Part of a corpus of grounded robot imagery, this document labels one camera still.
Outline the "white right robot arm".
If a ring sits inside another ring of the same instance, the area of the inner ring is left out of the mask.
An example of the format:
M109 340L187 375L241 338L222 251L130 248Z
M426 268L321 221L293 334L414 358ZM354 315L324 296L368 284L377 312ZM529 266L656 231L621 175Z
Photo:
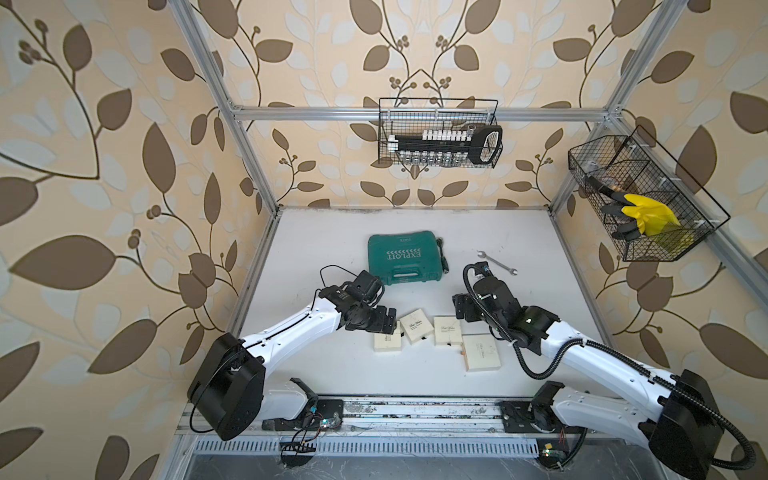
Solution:
M654 368L546 309L522 306L485 261L466 265L462 280L466 291L453 298L458 318L486 323L493 339L512 346L522 371L541 381L530 403L538 429L609 434L646 448L686 479L757 463L753 444L720 412L702 376Z

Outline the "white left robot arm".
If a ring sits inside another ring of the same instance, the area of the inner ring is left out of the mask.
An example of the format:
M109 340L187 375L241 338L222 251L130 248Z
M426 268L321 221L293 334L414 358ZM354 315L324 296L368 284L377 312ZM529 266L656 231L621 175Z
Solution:
M339 330L392 335L396 310L381 304L385 287L363 270L352 281L318 289L296 314L244 338L219 336L188 392L192 412L208 423L208 432L229 441L255 421L284 423L297 431L323 430L317 394L299 378L271 384L268 378L291 356Z

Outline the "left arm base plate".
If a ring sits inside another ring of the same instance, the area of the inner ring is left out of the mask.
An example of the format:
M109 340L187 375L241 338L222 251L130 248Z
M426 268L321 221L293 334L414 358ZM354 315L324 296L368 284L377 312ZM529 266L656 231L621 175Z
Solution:
M344 418L344 401L321 398L303 380L292 377L270 384L257 420L265 431L337 430Z

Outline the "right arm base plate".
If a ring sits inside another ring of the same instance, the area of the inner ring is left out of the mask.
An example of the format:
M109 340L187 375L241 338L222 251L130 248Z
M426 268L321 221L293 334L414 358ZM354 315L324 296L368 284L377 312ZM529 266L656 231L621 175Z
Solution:
M577 434L582 428L562 423L553 410L554 396L565 385L561 382L546 381L530 400L505 400L497 403L508 434Z

